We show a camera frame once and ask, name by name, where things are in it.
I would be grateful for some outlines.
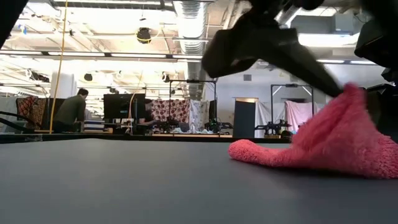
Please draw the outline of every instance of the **pink towel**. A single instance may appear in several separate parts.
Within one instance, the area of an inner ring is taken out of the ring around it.
[[[363,90],[347,84],[344,93],[300,128],[288,149],[269,149],[240,140],[230,145],[228,153],[233,159],[269,167],[398,178],[398,145],[377,131],[365,101]]]

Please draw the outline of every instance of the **gray table surface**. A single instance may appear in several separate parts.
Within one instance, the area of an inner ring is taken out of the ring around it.
[[[231,160],[227,148],[100,139],[1,145],[0,223],[397,223],[397,180],[268,169]]]

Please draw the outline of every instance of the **pink curtain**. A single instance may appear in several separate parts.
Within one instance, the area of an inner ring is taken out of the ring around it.
[[[172,100],[171,116],[179,122],[189,122],[189,100]],[[151,104],[152,117],[158,121],[166,121],[169,117],[169,101],[154,100]]]
[[[312,103],[295,103],[292,101],[286,101],[286,120],[292,126],[289,127],[289,131],[299,130],[299,125],[306,122],[312,117]]]

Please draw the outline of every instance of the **ceiling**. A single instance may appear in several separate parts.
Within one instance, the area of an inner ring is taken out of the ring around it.
[[[300,10],[295,13],[291,26],[298,29],[301,33],[300,42],[308,45],[317,58],[356,58],[353,50],[358,35],[334,34],[329,29],[330,21],[333,21],[334,15],[339,11],[338,14],[343,12],[351,15],[352,23],[358,31],[360,23],[357,21],[358,15],[352,16],[355,12],[352,10],[353,7],[355,8],[353,1],[326,0],[324,6],[314,11]],[[246,2],[232,0],[208,3],[205,32],[201,40],[206,42],[218,30],[232,27],[237,18],[249,8],[250,5]],[[31,0],[20,15],[2,50],[61,51],[65,11],[67,11],[65,51],[183,54],[182,40],[178,34],[181,18],[173,11],[171,1],[165,1],[165,7],[161,10],[158,1],[127,0],[69,0],[67,10],[64,0]],[[140,27],[150,29],[152,39],[149,44],[141,44],[138,41],[136,34]],[[53,72],[59,65],[58,56],[40,58],[34,55],[31,57],[0,55],[0,57],[0,83],[43,84],[30,80],[26,70],[35,71],[51,80]],[[187,62],[178,60],[164,62],[68,57],[63,62],[62,70],[74,73],[79,79],[78,86],[123,87],[125,92],[134,91],[135,86],[146,86],[148,94],[154,98],[162,98],[169,93],[167,90],[169,84],[162,81],[164,73],[170,75],[172,79],[187,78]],[[83,77],[86,73],[92,74],[92,82],[85,81]],[[25,93],[40,96],[43,92],[49,92],[48,85],[42,86],[44,90],[31,87],[3,87],[0,91],[3,93],[8,91],[10,95]],[[176,98],[188,96],[188,91],[184,91],[188,89],[186,83],[176,83],[173,87],[177,88]],[[109,93],[107,88],[90,90],[93,99]]]

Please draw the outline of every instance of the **man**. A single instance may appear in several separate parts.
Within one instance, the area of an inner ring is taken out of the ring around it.
[[[145,99],[145,113],[143,114],[143,117],[139,119],[139,124],[152,126],[154,123],[156,123],[156,120],[154,120],[152,117],[152,110],[150,108],[151,103],[152,100]]]
[[[75,131],[74,124],[84,122],[87,96],[88,91],[80,89],[76,96],[69,97],[62,103],[54,118],[55,133]]]

